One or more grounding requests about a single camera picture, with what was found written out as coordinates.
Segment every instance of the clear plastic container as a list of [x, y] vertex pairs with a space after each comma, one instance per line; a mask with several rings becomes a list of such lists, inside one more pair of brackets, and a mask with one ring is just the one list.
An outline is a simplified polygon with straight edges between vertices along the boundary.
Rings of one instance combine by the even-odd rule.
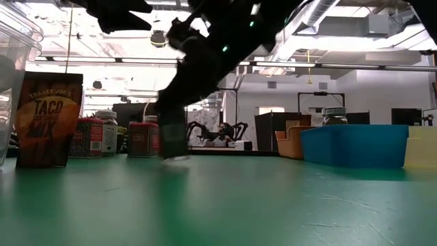
[[12, 125], [28, 59], [41, 52], [41, 28], [0, 2], [0, 166], [8, 151]]

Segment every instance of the yellow bin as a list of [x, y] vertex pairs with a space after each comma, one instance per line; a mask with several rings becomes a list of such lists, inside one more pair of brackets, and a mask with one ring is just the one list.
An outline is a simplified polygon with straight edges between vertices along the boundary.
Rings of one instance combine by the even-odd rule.
[[437, 167], [437, 127], [410, 126], [404, 167]]

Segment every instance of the window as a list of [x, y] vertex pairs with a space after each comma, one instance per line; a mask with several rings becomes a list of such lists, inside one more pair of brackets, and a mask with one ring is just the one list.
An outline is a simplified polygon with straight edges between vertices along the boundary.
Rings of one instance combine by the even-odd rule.
[[265, 114], [265, 113], [270, 113], [270, 112], [275, 112], [275, 113], [283, 113], [285, 112], [285, 108], [283, 107], [259, 107], [259, 114]]

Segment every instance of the jar lid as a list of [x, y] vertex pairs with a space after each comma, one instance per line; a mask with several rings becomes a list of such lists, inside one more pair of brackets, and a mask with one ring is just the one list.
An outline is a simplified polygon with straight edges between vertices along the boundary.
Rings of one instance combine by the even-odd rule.
[[117, 112], [114, 112], [112, 110], [99, 110], [96, 112], [96, 117], [100, 119], [104, 119], [104, 118], [116, 119]]
[[144, 116], [145, 122], [158, 122], [158, 116], [156, 115], [146, 115]]
[[322, 115], [328, 116], [328, 115], [345, 115], [346, 114], [346, 108], [345, 107], [328, 107], [322, 109]]
[[77, 122], [91, 122], [91, 123], [99, 123], [103, 124], [103, 120], [99, 120], [96, 118], [79, 118]]

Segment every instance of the ductwork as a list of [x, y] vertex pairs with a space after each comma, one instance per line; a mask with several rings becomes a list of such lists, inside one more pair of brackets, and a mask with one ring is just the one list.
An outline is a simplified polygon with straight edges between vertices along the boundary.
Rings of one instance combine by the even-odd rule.
[[312, 29], [313, 34], [317, 33], [318, 25], [326, 17], [327, 11], [335, 7], [340, 0], [315, 0], [309, 4], [298, 16], [291, 21], [284, 32], [289, 38], [277, 49], [272, 56], [273, 62], [287, 61], [296, 52], [298, 47], [293, 47], [293, 34], [306, 29]]

